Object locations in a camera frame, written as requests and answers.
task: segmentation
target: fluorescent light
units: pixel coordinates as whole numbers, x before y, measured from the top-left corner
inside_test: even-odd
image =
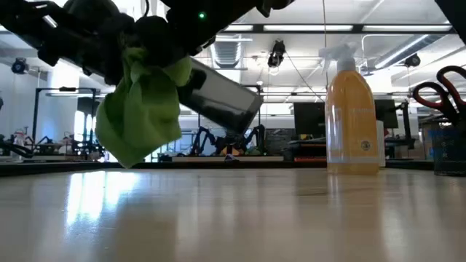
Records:
[[[426,39],[429,35],[424,35],[422,37],[419,37],[416,41],[413,41],[411,42],[410,44],[407,44],[405,47],[399,49],[397,52],[395,52],[393,55],[389,56],[387,59],[383,60],[382,62],[380,63],[377,63],[376,64],[376,69],[380,69],[380,68],[383,68],[384,66],[386,66],[393,58],[399,56],[399,54],[401,54],[402,52],[405,52],[406,50],[410,49],[411,47],[413,47],[415,44],[419,43],[420,41],[423,41],[424,39]]]
[[[224,31],[252,31],[252,25],[229,25]]]
[[[363,31],[450,31],[451,25],[365,25]]]
[[[79,93],[74,93],[74,92],[53,92],[51,91],[50,93],[47,94],[48,96],[51,97],[65,97],[65,98],[91,98],[92,95],[89,94],[79,94]]]
[[[351,31],[352,25],[264,25],[265,31]]]
[[[252,39],[244,39],[244,38],[226,38],[222,36],[217,36],[216,41],[219,42],[245,42],[245,41],[253,41]]]

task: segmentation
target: green microfiber towel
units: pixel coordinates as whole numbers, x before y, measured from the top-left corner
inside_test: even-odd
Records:
[[[97,110],[95,134],[102,146],[126,168],[160,146],[181,137],[177,87],[186,85],[191,58],[160,68],[147,66],[144,48],[127,48],[124,77]]]

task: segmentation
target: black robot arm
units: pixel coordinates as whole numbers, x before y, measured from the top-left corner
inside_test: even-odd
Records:
[[[243,141],[241,148],[244,151],[248,150],[248,144],[253,140],[253,137],[256,136],[256,146],[261,152],[264,152],[265,144],[265,126],[260,124],[257,127],[254,127],[249,136]]]
[[[201,134],[205,133],[204,140],[202,143],[200,143],[200,138]],[[207,139],[209,139],[211,145],[216,144],[216,137],[212,135],[209,131],[209,129],[205,127],[199,127],[199,130],[197,131],[196,138],[194,139],[194,143],[192,145],[191,153],[189,154],[190,156],[199,156],[202,154],[204,151],[205,143],[207,142]]]
[[[52,1],[0,0],[0,24],[37,49],[49,65],[64,58],[85,74],[118,84],[122,39],[126,47],[144,46],[149,64],[168,66],[212,44],[219,31],[252,8],[268,16],[294,0],[162,1],[171,7],[167,21],[153,16],[135,22],[111,0],[68,0],[63,8]]]

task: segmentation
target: computer monitor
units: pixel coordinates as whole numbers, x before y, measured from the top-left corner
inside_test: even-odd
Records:
[[[384,128],[398,128],[398,119],[393,99],[375,100],[376,118],[384,122]]]
[[[294,125],[297,135],[325,137],[325,104],[294,103]]]

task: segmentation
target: scissors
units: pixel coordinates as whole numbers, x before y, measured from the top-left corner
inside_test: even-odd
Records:
[[[459,96],[457,88],[445,77],[445,75],[449,72],[458,73],[463,78],[466,79],[466,70],[455,65],[446,66],[442,68],[437,73],[437,80],[445,86],[446,90],[437,83],[434,82],[425,82],[413,90],[413,97],[414,99],[423,106],[427,106],[428,108],[434,108],[439,110],[443,113],[443,115],[453,124],[458,125],[459,120],[463,119],[466,121],[466,102],[461,99]],[[440,102],[431,102],[427,101],[421,97],[419,91],[424,88],[432,88],[440,95]],[[455,109],[453,104],[450,102],[449,95],[453,97],[453,101],[455,102],[458,111]]]

